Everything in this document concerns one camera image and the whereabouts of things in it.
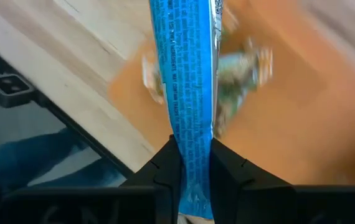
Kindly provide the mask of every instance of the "snack bar wrapper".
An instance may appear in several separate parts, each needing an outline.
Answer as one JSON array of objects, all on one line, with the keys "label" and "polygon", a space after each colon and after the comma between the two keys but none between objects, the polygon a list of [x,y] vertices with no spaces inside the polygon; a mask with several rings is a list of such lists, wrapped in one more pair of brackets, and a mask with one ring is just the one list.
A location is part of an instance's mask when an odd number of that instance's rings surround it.
[{"label": "snack bar wrapper", "polygon": [[182,155],[179,212],[212,219],[209,154],[217,94],[220,0],[149,0],[169,120]]}]

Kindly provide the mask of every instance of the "wooden table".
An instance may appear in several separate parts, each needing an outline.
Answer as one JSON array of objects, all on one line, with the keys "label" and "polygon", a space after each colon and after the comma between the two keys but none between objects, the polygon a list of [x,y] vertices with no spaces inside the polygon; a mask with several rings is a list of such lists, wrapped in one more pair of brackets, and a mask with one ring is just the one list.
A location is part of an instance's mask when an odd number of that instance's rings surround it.
[{"label": "wooden table", "polygon": [[0,0],[0,56],[132,171],[154,149],[108,101],[107,84],[145,33],[147,0]]}]

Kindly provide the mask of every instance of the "cardboard box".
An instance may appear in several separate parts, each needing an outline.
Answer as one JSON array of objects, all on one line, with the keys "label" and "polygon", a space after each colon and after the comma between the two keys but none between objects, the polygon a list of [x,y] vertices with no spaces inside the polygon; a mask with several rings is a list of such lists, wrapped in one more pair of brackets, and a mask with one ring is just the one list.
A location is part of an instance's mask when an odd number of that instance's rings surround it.
[{"label": "cardboard box", "polygon": [[[227,49],[248,36],[273,49],[274,77],[249,94],[221,141],[294,184],[355,183],[355,66],[315,32],[294,0],[226,0],[224,20],[239,25]],[[159,149],[172,131],[165,106],[141,80],[142,54],[153,48],[143,44],[109,96]]]}]

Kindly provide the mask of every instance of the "light wood surface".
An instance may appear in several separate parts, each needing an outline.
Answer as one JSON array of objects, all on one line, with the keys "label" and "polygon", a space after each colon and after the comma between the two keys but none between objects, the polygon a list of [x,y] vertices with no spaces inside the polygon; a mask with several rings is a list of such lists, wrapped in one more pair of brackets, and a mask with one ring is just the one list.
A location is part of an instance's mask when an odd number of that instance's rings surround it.
[{"label": "light wood surface", "polygon": [[[355,183],[355,65],[292,0],[231,3],[239,31],[223,48],[252,36],[274,53],[274,77],[249,94],[221,141],[296,184]],[[110,86],[113,104],[159,149],[171,133],[166,108],[141,82],[140,48]]]},{"label": "light wood surface", "polygon": [[154,150],[108,101],[107,83],[150,21],[146,0],[0,0],[0,56],[136,171]]}]

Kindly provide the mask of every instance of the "blue plastic film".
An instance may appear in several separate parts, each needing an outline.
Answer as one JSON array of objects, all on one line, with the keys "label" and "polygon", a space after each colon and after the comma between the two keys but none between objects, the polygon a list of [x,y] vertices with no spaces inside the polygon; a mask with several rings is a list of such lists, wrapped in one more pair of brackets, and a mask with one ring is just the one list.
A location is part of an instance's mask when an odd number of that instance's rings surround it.
[{"label": "blue plastic film", "polygon": [[169,120],[185,165],[179,212],[208,219],[217,59],[212,1],[149,1]]}]

